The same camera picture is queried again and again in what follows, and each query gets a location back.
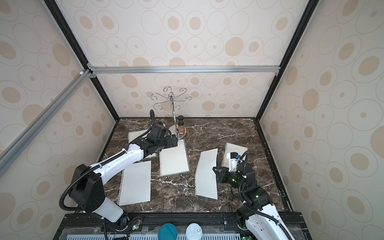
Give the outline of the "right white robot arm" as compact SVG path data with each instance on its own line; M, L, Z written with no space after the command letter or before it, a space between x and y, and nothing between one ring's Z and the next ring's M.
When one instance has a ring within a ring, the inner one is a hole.
M280 217L269 194L257 184L251 166L240 164L231 172L226 167L213 167L219 183L238 190L243 207L237 209L237 222L242 230L250 231L257 240L293 240L294 237Z

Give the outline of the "diagonal aluminium rail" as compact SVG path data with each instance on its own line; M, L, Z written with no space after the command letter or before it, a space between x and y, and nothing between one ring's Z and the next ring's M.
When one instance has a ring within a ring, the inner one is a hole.
M20 156L24 149L60 111L61 107L69 100L81 84L91 76L90 70L83 70L48 106L38 117L9 145L1 154L1 175Z

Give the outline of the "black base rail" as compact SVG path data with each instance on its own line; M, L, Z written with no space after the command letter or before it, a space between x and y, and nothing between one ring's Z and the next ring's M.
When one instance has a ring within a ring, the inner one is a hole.
M156 240L160 228L173 224L177 228L177 240L186 239L187 227L198 224L204 240L254 240L249 230L239 227L236 213L138 213L128 214L128 227L119 232L113 223L105 222L95 214L67 214L54 238L56 240L103 240L104 233L110 239Z

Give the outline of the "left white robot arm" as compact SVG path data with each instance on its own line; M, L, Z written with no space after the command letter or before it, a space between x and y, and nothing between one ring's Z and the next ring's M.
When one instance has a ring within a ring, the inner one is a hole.
M175 134L163 123L153 123L146 132L112 157L91 166L79 165L71 183L59 199L60 208L96 214L114 224L116 229L124 230L129 225L129 216L106 197L105 184L128 166L177 145L178 138Z

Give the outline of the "brown spice bottle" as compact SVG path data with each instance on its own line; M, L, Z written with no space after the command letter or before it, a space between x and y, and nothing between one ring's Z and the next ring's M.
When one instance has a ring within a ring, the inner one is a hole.
M185 122L183 120L178 121L178 134L179 137L183 137L186 133Z

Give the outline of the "torn lined paper sheet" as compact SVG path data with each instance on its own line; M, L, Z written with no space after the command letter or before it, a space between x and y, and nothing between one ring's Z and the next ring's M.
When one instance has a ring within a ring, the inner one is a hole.
M151 162L135 163L123 170L118 198L119 206L151 200Z

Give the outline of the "horizontal aluminium rail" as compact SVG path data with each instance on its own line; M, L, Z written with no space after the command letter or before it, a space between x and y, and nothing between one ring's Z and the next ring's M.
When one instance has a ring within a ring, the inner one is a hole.
M95 74L278 73L279 66L92 67Z

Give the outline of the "teal round lid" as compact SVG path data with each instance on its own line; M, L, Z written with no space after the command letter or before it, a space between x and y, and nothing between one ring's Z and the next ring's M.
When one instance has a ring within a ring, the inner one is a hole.
M177 240L177 227L171 223L164 224L158 232L158 240Z

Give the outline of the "chrome hook stand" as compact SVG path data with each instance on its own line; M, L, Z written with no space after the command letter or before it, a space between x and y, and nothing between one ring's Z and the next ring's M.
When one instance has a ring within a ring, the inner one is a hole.
M170 87L170 86L164 87L163 92L166 94L165 96L163 96L162 94L157 93L157 92L153 93L150 96L150 99L156 102L154 104L153 108L156 111L160 111L160 110L164 109L162 104L170 103L171 110L172 110L172 118L174 119L174 125L173 126L175 129L175 134L179 140L182 140L185 138L187 130L186 130L186 128L184 128L182 133L180 133L180 131L179 131L180 130L179 124L178 124L179 120L176 116L176 111L180 110L181 106L177 105L177 103L188 102L188 101L192 100L193 98L187 94L188 90L186 88L179 88L178 92L180 92L180 93L178 95L174 94L174 91L173 91L172 87Z

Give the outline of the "white round lid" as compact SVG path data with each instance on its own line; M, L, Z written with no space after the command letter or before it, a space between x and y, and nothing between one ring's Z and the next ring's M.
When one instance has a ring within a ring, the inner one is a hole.
M202 240L203 229L196 223L190 224L186 229L187 240Z

